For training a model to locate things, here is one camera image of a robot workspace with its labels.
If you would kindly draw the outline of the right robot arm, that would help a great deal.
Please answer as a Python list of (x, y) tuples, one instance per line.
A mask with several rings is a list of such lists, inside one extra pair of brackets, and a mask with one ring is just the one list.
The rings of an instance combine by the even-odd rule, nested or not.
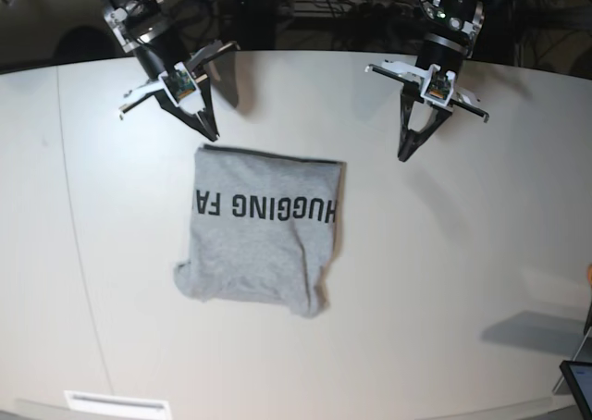
[(124, 95), (119, 115), (149, 98), (189, 128), (214, 142), (219, 133), (211, 82), (204, 64), (221, 49), (213, 43), (191, 54), (163, 0), (101, 0), (105, 23), (122, 50), (141, 64), (148, 80)]

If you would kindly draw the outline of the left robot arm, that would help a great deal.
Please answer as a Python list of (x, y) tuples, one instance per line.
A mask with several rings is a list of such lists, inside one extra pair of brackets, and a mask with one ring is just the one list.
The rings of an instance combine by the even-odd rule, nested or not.
[(475, 95), (459, 84), (483, 28), (481, 0), (199, 0), (209, 22), (237, 35), (243, 46), (273, 46), (280, 24), (307, 27), (329, 35), (334, 49), (362, 52), (380, 43), (390, 52), (411, 46), (406, 62), (384, 58), (369, 62), (368, 74), (399, 89), (397, 157), (407, 162), (453, 112), (462, 109), (483, 120)]

